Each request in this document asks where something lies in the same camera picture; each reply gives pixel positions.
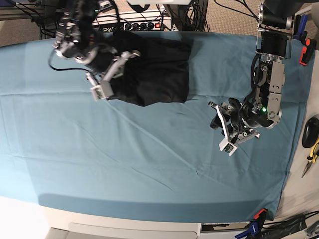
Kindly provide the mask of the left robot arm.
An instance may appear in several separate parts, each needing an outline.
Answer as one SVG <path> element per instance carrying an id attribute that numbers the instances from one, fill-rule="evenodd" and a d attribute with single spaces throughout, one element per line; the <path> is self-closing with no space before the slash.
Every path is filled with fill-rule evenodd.
<path id="1" fill-rule="evenodd" d="M 281 90 L 285 80 L 284 59 L 290 59 L 295 14 L 302 0 L 263 0 L 258 14 L 249 13 L 258 23 L 256 54 L 250 69 L 251 92 L 239 101 L 209 105 L 217 115 L 213 129 L 222 128 L 226 144 L 236 145 L 259 137 L 257 128 L 272 128 L 281 119 Z"/>

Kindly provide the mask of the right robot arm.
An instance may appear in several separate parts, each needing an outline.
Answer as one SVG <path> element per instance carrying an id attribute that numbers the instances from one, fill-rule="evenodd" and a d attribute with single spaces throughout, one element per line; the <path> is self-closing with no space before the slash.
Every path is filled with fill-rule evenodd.
<path id="1" fill-rule="evenodd" d="M 48 65 L 55 71 L 79 70 L 86 73 L 86 78 L 93 86 L 102 80 L 109 81 L 123 75 L 126 62 L 140 57 L 139 51 L 119 53 L 103 33 L 94 29 L 92 23 L 100 13 L 98 0 L 69 0 L 59 28 L 55 34 L 53 50 Z M 52 65 L 53 55 L 63 59 L 75 59 L 79 64 L 89 67 L 56 68 Z"/>

